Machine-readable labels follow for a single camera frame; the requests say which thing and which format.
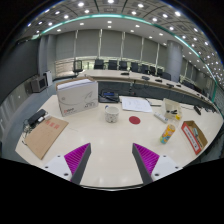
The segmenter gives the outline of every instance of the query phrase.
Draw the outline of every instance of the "magenta object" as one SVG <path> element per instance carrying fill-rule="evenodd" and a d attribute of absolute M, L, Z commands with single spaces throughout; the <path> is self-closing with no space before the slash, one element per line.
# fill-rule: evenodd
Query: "magenta object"
<path fill-rule="evenodd" d="M 77 167 L 78 167 L 78 165 L 79 165 L 79 163 L 82 159 L 82 156 L 83 156 L 86 148 L 88 147 L 88 145 L 89 145 L 89 143 L 85 144 L 83 146 L 80 146 L 79 148 L 74 149 L 73 151 L 69 152 L 68 154 L 66 154 L 64 156 L 65 160 L 68 164 L 68 167 L 72 172 L 72 175 L 76 171 L 76 169 L 77 169 Z"/>
<path fill-rule="evenodd" d="M 156 163 L 159 159 L 159 155 L 141 145 L 138 145 L 136 143 L 134 143 L 134 145 L 135 145 L 136 149 L 138 150 L 139 155 L 140 155 L 142 162 L 144 163 L 147 171 L 151 175 L 152 171 L 153 171 L 154 167 L 156 166 Z"/>

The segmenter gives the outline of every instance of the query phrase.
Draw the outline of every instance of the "cup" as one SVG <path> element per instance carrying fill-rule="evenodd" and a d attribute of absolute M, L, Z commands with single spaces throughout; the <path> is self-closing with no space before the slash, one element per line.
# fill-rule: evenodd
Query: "cup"
<path fill-rule="evenodd" d="M 105 120 L 109 123 L 115 123 L 118 120 L 119 109 L 117 107 L 105 107 Z"/>

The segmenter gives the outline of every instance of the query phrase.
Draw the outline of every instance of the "ceiling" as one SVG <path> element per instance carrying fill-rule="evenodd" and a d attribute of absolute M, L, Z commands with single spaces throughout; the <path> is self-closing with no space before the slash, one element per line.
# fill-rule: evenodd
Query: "ceiling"
<path fill-rule="evenodd" d="M 24 28 L 21 38 L 34 35 L 59 34 L 77 29 L 108 29 L 108 24 L 106 24 L 105 21 L 112 21 L 112 17 L 109 19 L 108 14 L 111 16 L 130 17 L 132 20 L 113 18 L 112 24 L 109 24 L 111 25 L 110 29 L 125 32 L 134 30 L 133 34 L 145 38 L 152 36 L 152 40 L 160 44 L 166 43 L 168 39 L 172 38 L 177 41 L 174 35 L 178 36 L 197 52 L 201 58 L 200 62 L 197 62 L 198 57 L 194 53 L 191 55 L 189 54 L 189 50 L 191 52 L 193 51 L 178 40 L 184 46 L 184 55 L 186 59 L 191 60 L 193 65 L 196 65 L 198 69 L 211 77 L 209 70 L 206 69 L 204 64 L 206 63 L 217 83 L 223 87 L 223 65 L 217 52 L 200 28 L 181 12 L 180 16 L 176 15 L 175 12 L 176 10 L 174 8 L 158 0 L 65 0 L 46 9 L 33 21 L 30 21 Z M 92 19 L 89 18 L 91 16 L 104 17 Z M 44 32 L 60 23 L 62 23 L 60 26 L 48 32 Z M 158 36 L 160 31 L 163 31 L 164 35 L 162 37 Z"/>

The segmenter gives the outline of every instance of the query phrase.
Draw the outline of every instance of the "paper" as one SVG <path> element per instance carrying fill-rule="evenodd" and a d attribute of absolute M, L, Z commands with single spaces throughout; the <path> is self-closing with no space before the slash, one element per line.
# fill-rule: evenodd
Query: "paper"
<path fill-rule="evenodd" d="M 92 81 L 90 81 L 89 79 L 82 79 L 82 80 L 78 80 L 78 81 L 74 81 L 74 82 L 63 83 L 63 84 L 58 85 L 58 90 L 66 89 L 66 88 L 77 86 L 77 85 L 80 86 L 80 85 L 90 83 L 90 82 L 92 82 Z"/>
<path fill-rule="evenodd" d="M 26 137 L 26 144 L 39 159 L 42 159 L 67 125 L 67 121 L 55 117 L 44 120 Z"/>
<path fill-rule="evenodd" d="M 133 110 L 147 113 L 153 112 L 147 100 L 132 97 L 122 97 L 122 108 L 123 110 Z"/>

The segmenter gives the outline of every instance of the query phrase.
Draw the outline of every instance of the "table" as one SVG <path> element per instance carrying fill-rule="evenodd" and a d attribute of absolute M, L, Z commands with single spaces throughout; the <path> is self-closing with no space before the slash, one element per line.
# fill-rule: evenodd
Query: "table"
<path fill-rule="evenodd" d="M 84 70 L 83 72 L 79 73 L 79 77 L 86 75 L 86 76 L 91 76 L 96 81 L 112 81 L 112 82 L 119 81 L 119 82 L 128 82 L 128 83 L 133 83 L 135 81 L 136 84 L 143 84 L 145 81 L 141 77 L 148 76 L 150 78 L 150 80 L 148 81 L 149 85 L 159 87 L 161 89 L 169 89 L 169 87 L 166 85 L 167 83 L 174 85 L 174 87 L 172 88 L 172 91 L 174 91 L 176 93 L 184 93 L 184 94 L 192 96 L 196 99 L 200 99 L 201 101 L 212 105 L 218 111 L 218 108 L 212 103 L 212 101 L 210 99 L 208 99 L 204 95 L 202 95 L 202 94 L 198 93 L 197 91 L 190 89 L 182 84 L 181 84 L 181 87 L 178 87 L 177 84 L 180 84 L 180 83 L 175 83 L 175 82 L 172 82 L 169 80 L 161 79 L 156 76 L 152 76 L 152 75 L 149 76 L 149 75 L 135 73 L 135 72 L 130 72 L 129 76 L 123 76 L 123 75 L 120 75 L 122 72 L 125 72 L 125 71 Z M 71 72 L 64 72 L 63 75 L 64 76 L 71 75 Z M 156 79 L 161 79 L 163 82 L 162 83 L 157 82 L 157 81 L 155 81 Z"/>
<path fill-rule="evenodd" d="M 153 105 L 161 105 L 161 100 L 148 99 Z M 193 109 L 193 106 L 181 104 Z M 105 104 L 99 103 L 97 108 L 83 111 L 68 117 L 62 117 L 58 99 L 53 95 L 40 109 L 45 109 L 52 116 L 68 121 L 68 126 L 59 135 L 42 160 L 18 141 L 16 152 L 31 165 L 42 167 L 57 154 L 65 155 L 86 143 L 91 143 L 91 155 L 84 171 L 80 185 L 87 187 L 128 187 L 141 185 L 142 179 L 132 155 L 132 144 L 137 143 L 159 155 L 168 155 L 178 166 L 185 166 L 196 159 L 190 143 L 178 127 L 166 145 L 159 141 L 167 124 L 157 119 L 153 113 L 122 110 L 121 104 L 114 104 L 120 110 L 119 121 L 111 124 L 104 118 Z M 153 112 L 161 112 L 160 107 L 153 107 Z M 203 131 L 208 144 L 213 141 L 220 130 L 223 118 L 219 113 L 201 110 L 201 116 L 194 110 L 182 108 L 182 121 L 194 120 Z M 140 118 L 139 125 L 129 122 L 130 116 Z"/>

